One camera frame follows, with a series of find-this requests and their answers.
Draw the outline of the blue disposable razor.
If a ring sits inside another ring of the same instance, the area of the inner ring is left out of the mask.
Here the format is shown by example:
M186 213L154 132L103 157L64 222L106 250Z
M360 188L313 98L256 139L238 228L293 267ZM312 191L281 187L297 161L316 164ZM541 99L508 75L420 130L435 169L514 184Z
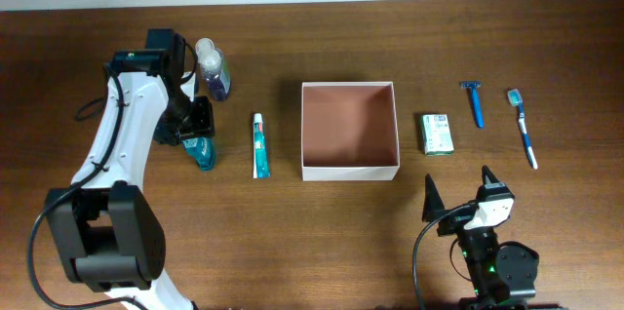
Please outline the blue disposable razor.
M485 119L479 96L479 88L481 86L482 83L479 81L462 81L460 83L460 87L465 89L471 97L475 123L479 129L483 129L485 127Z

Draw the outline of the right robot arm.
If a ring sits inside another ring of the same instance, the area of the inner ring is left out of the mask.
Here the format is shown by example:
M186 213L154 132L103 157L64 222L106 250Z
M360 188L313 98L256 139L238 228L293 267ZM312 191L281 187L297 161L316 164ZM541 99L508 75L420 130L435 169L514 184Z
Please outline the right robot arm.
M482 181L473 200L448 209L427 175L422 214L426 226L415 245L432 227L440 237L456 238L453 243L462 250L475 294L460 299L458 309L527 309L527 301L536 295L539 254L515 241L498 241L494 229L510 218L515 196L486 166Z

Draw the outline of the purple foam pump bottle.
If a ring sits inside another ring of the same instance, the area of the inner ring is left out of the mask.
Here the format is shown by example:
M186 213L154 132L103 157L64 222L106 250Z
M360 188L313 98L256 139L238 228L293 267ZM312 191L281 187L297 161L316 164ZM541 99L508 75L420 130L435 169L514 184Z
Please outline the purple foam pump bottle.
M231 91L231 75L225 56L209 38L201 38L195 45L201 75L216 101L225 101Z

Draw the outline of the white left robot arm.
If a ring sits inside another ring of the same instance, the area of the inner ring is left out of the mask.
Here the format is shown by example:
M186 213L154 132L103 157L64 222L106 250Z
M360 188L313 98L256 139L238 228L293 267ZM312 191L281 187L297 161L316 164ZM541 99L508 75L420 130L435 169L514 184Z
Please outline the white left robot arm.
M193 309L165 270L164 230L143 190L152 142L176 146L214 135L213 108L185 73L188 44L151 29L144 48L103 67L105 109L96 137L67 188L49 191L38 216L50 227L67 279L129 309Z

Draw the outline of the teal mouthwash bottle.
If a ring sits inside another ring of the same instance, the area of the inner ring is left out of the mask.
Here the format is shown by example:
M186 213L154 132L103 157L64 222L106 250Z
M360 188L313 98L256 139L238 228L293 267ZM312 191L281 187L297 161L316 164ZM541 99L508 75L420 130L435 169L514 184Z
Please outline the teal mouthwash bottle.
M202 136L185 139L182 145L186 153L195 160L201 171L207 172L214 167L215 148L211 138Z

